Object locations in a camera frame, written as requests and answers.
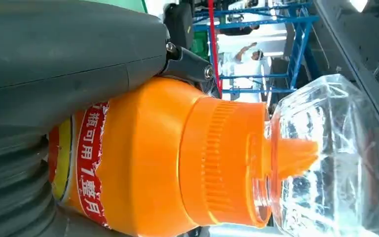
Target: white shirt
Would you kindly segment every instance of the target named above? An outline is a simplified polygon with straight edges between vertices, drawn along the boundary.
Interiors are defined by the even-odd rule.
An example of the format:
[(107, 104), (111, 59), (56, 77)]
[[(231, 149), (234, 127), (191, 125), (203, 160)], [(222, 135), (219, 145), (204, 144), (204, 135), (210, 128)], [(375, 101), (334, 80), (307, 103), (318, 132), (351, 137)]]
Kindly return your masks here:
[(236, 63), (236, 64), (242, 64), (242, 63), (248, 63), (248, 62), (250, 62), (250, 61), (253, 61), (252, 60), (252, 54), (255, 52), (255, 51), (257, 51), (257, 49), (252, 49), (252, 48), (250, 48), (248, 51), (246, 51), (246, 52), (244, 52), (243, 54), (242, 54), (242, 57), (241, 57), (241, 61), (239, 61), (239, 60), (237, 60), (236, 59), (236, 55), (237, 54), (235, 54), (234, 56), (233, 56), (233, 62), (234, 63)]

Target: blue metal frame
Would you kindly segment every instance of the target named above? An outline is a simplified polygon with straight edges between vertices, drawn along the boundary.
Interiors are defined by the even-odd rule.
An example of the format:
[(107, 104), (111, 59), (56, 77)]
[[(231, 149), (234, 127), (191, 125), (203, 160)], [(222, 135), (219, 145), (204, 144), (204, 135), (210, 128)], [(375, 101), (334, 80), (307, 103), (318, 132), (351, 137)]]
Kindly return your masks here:
[[(257, 90), (257, 89), (230, 89), (223, 90), (223, 93), (290, 93), (296, 90), (297, 76), (299, 75), (300, 67), (302, 65), (303, 55), (307, 49), (308, 36), (312, 30), (313, 22), (319, 19), (318, 16), (309, 15), (307, 8), (311, 6), (311, 2), (306, 3), (292, 3), (287, 5), (277, 5), (273, 7), (258, 7), (240, 10), (224, 10), (224, 11), (214, 11), (215, 17), (226, 16), (228, 14), (239, 14), (239, 13), (252, 13), (264, 16), (273, 16), (276, 19), (253, 21), (253, 22), (238, 22), (238, 23), (227, 23), (215, 25), (215, 29), (227, 29), (227, 28), (239, 28), (248, 27), (251, 25), (264, 25), (264, 24), (279, 24), (279, 23), (292, 23), (295, 29), (295, 39), (293, 43), (292, 54), (290, 56), (289, 65), (287, 68), (287, 73), (285, 74), (270, 74), (270, 75), (248, 75), (248, 76), (222, 76), (221, 80), (224, 79), (237, 79), (237, 78), (282, 78), (287, 79), (290, 86), (289, 88), (273, 88), (272, 90)], [(271, 10), (287, 10), (286, 15), (271, 15), (269, 11)], [(195, 31), (207, 31), (209, 32), (210, 26), (207, 24), (196, 24), (200, 21), (208, 19), (208, 11), (196, 12), (194, 20), (194, 30)], [(210, 61), (212, 62), (212, 52), (210, 52)]]

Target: orange nozzle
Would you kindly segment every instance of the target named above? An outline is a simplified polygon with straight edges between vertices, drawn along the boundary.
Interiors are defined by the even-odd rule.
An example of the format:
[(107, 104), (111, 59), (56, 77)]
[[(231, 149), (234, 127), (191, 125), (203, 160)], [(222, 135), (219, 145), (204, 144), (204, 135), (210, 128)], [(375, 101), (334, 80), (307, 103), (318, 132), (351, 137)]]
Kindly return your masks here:
[(267, 179), (275, 171), (279, 181), (299, 175), (316, 160), (314, 142), (280, 139), (276, 129), (278, 139), (266, 139), (265, 119), (265, 103), (203, 97), (193, 107), (181, 141), (179, 178), (187, 214), (198, 225), (266, 226)]

